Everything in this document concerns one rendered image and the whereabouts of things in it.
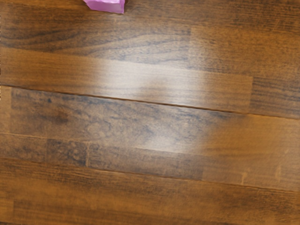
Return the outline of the pink block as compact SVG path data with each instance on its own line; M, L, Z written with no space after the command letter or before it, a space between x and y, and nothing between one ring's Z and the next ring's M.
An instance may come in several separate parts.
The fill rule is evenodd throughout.
M123 14L125 0L83 0L91 10Z

